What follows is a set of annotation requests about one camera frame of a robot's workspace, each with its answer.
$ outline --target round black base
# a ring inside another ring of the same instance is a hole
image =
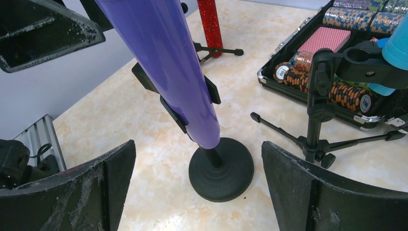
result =
[[[204,199],[225,202],[241,195],[254,175],[254,161],[248,149],[240,142],[221,138],[216,147],[222,165],[213,167],[198,148],[189,166],[190,182],[194,190]]]

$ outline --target tripod stand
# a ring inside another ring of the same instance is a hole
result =
[[[189,11],[189,8],[187,6],[187,4],[185,3],[181,3],[181,8],[183,9],[183,13],[187,13]],[[216,54],[219,53],[229,53],[229,54],[234,54],[236,56],[242,56],[243,55],[243,50],[242,49],[235,49],[235,50],[230,50],[230,49],[222,49],[222,48],[216,48],[216,47],[203,47],[201,46],[201,43],[195,42],[194,43],[194,47],[195,47],[195,51],[199,52],[199,51],[208,51],[209,54],[206,55],[204,58],[200,59],[200,57],[198,57],[198,60],[200,61],[200,64],[203,65],[208,59],[210,59],[211,57],[213,57]]]
[[[328,152],[356,146],[359,143],[379,140],[393,141],[405,136],[399,131],[390,131],[384,135],[336,143],[320,140],[321,124],[335,117],[333,105],[329,104],[329,92],[333,86],[334,73],[341,77],[345,76],[343,79],[347,81],[381,83],[395,89],[408,88],[406,79],[408,72],[389,65],[381,56],[381,48],[351,47],[346,49],[344,53],[333,53],[330,50],[322,49],[313,56],[309,74],[307,94],[309,119],[306,137],[296,138],[262,119],[257,113],[251,113],[251,118],[256,122],[268,126],[293,141],[302,149],[306,161],[321,162],[323,168],[329,168],[336,159],[333,154]],[[391,73],[398,77],[387,78]]]

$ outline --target purple tube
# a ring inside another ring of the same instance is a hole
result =
[[[189,136],[215,148],[220,127],[179,0],[96,0]]]

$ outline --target black cable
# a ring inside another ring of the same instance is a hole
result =
[[[46,143],[45,145],[41,146],[38,149],[37,155],[30,156],[30,158],[37,158],[37,165],[38,165],[41,162],[40,156],[44,155],[44,153],[46,153],[51,147],[52,145],[50,143]]]

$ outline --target gray wall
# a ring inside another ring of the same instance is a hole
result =
[[[195,0],[185,0],[189,14]],[[79,0],[67,8],[87,17]],[[0,71],[0,139],[13,139],[45,114],[56,118],[132,58],[115,30],[106,42],[13,74]]]

